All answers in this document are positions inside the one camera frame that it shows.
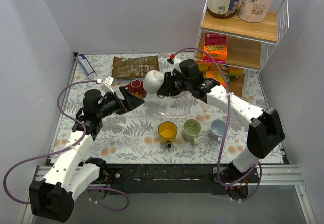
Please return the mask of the yellow mug black handle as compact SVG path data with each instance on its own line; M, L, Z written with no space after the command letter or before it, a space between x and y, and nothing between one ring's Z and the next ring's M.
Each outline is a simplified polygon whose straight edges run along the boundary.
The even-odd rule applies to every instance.
M171 121L164 121L158 127L158 134L160 141L171 148L172 143L176 139L178 128L175 123Z

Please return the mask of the light green mug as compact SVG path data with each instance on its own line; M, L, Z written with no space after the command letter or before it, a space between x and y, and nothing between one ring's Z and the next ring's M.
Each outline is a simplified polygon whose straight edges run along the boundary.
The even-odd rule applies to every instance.
M182 137L189 142L192 142L194 146L199 145L198 137L201 133L201 124L196 119L189 119L184 122Z

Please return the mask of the pale blue footed mug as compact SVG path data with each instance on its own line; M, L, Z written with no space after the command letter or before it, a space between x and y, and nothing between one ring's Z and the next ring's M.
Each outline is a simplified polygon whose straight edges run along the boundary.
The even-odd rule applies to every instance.
M213 141L219 143L224 135L226 122L221 119L215 119L210 123L209 135Z

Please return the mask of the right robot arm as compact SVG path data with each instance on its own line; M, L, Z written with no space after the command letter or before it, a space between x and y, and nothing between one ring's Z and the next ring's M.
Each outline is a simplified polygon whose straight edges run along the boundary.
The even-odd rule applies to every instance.
M169 97L188 91L208 105L224 112L229 110L228 115L248 130L246 148L233 160L233 167L229 169L229 176L235 182L243 181L248 175L247 170L285 139L277 110L271 107L263 110L230 94L215 79L205 78L193 59L174 63L170 72L154 71L152 75L146 75L145 82L152 82L148 89L150 94Z

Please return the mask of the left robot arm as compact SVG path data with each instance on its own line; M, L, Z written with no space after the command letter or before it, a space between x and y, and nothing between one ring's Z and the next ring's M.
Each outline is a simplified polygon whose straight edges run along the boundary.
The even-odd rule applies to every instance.
M103 183L108 178L101 158L87 159L80 170L79 163L94 143L102 128L102 120L113 113L122 115L141 106L145 101L120 88L124 99L115 92L102 95L97 89L84 93L83 107L76 114L67 150L40 181L29 187L33 215L65 223L71 216L75 200L93 182Z

